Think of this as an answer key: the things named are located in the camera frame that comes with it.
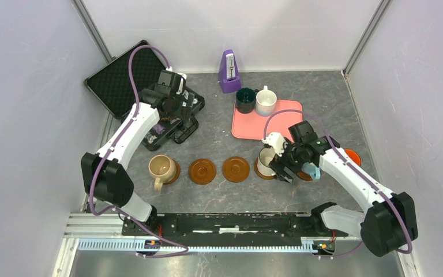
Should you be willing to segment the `wooden coaster five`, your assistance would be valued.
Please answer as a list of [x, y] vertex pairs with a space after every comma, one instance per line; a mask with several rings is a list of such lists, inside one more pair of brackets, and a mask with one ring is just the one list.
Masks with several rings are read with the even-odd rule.
[[303, 171], [300, 171], [296, 174], [296, 176], [304, 181], [312, 181], [313, 178], [309, 175], [304, 173]]

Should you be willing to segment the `light blue mug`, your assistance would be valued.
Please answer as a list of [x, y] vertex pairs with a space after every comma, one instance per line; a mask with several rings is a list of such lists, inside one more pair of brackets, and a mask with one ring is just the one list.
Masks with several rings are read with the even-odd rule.
[[312, 163], [305, 163], [302, 167], [302, 171], [309, 174], [313, 180], [318, 180], [321, 178], [320, 168]]

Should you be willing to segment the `white mug black rim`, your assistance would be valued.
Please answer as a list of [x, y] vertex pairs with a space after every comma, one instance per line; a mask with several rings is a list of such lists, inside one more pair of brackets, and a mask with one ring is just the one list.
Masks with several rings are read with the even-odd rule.
[[276, 174], [269, 166], [275, 155], [276, 152], [272, 147], [263, 148], [259, 152], [256, 169], [265, 178], [273, 178]]

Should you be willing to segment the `wooden coaster four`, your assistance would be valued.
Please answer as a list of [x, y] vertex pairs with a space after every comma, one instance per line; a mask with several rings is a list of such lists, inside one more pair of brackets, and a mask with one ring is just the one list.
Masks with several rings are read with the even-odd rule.
[[264, 180], [272, 180], [275, 179], [275, 176], [268, 176], [268, 175], [263, 175], [260, 173], [260, 171], [258, 170], [258, 158], [255, 159], [254, 161], [254, 165], [253, 165], [254, 171], [255, 173], [262, 179]]

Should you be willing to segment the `wooden coaster two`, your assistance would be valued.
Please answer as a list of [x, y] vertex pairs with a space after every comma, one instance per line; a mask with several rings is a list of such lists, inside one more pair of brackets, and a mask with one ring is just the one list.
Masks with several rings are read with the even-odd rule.
[[223, 175], [226, 180], [238, 183], [244, 181], [250, 173], [250, 165], [240, 156], [232, 156], [223, 163]]

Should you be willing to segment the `pink tray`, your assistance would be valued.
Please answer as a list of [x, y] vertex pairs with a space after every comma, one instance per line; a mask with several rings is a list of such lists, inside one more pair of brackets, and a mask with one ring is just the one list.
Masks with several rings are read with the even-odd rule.
[[[302, 105], [294, 100], [278, 100], [273, 114], [281, 110], [302, 111]], [[231, 134], [237, 139], [262, 140], [264, 127], [269, 116], [262, 117], [253, 110], [251, 113], [242, 114], [234, 108]], [[267, 134], [278, 132], [282, 136], [293, 141], [289, 127], [303, 121], [303, 115], [297, 112], [285, 112], [274, 116], [267, 128]]]

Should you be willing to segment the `orange mug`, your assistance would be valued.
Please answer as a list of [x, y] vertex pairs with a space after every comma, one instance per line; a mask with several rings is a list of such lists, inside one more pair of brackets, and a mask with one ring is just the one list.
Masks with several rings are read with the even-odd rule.
[[350, 158], [355, 164], [357, 164], [358, 166], [361, 166], [361, 164], [362, 164], [362, 159], [361, 159], [361, 157], [358, 155], [357, 152], [355, 152], [354, 150], [349, 149], [349, 148], [345, 148], [344, 151], [345, 151], [345, 153], [348, 155], [348, 157], [349, 157], [349, 158]]

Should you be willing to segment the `beige ceramic mug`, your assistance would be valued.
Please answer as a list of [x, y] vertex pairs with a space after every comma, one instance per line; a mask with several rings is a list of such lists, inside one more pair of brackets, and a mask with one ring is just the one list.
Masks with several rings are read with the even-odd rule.
[[166, 155], [154, 156], [148, 164], [148, 170], [154, 179], [154, 190], [160, 192], [164, 183], [175, 175], [174, 160]]

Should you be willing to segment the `wooden coaster one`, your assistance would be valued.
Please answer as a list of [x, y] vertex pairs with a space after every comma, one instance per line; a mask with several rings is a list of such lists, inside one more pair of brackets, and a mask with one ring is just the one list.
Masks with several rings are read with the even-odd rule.
[[181, 167], [180, 167], [179, 163], [176, 160], [174, 160], [174, 164], [175, 164], [175, 167], [176, 167], [175, 175], [173, 176], [173, 178], [171, 180], [169, 180], [168, 182], [165, 182], [164, 183], [165, 185], [169, 185], [169, 184], [175, 182], [179, 178], [179, 175], [181, 173]]

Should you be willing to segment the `dark green mug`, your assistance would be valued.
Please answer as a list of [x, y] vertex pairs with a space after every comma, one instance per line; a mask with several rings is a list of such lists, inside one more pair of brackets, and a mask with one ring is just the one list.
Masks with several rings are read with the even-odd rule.
[[256, 92], [250, 88], [241, 88], [235, 95], [235, 108], [242, 114], [252, 112], [256, 103]]

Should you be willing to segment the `wooden coaster three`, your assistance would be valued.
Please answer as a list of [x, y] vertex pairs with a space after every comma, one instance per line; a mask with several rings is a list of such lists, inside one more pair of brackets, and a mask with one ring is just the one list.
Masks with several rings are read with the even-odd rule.
[[195, 184], [206, 185], [215, 179], [216, 166], [209, 159], [197, 159], [190, 165], [188, 173]]

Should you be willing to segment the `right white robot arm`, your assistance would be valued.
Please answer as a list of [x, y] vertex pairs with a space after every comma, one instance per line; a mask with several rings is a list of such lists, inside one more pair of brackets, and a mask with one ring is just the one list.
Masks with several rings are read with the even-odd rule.
[[291, 139], [278, 132], [263, 136], [265, 149], [274, 150], [269, 167], [280, 181], [292, 182], [305, 164], [312, 164], [336, 180], [359, 204], [361, 211], [328, 202], [312, 209], [314, 234], [331, 230], [359, 238], [375, 256], [397, 251], [412, 252], [418, 237], [415, 204], [406, 192], [395, 193], [352, 161], [339, 143], [326, 134], [319, 137], [312, 125], [302, 121], [289, 128]]

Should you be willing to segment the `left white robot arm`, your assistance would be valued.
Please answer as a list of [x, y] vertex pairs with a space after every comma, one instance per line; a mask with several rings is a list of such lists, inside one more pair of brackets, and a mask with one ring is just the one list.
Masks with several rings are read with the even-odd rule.
[[162, 70], [159, 81], [142, 90], [136, 87], [133, 72], [128, 74], [134, 103], [112, 138], [94, 154], [87, 152], [81, 158], [82, 178], [94, 215], [106, 212], [95, 210], [93, 201], [98, 199], [107, 203], [109, 209], [117, 208], [121, 214], [135, 219], [137, 229], [151, 235], [158, 228], [155, 208], [134, 192], [127, 168], [137, 147], [161, 118], [185, 118], [194, 96], [187, 89], [187, 76], [171, 68]]

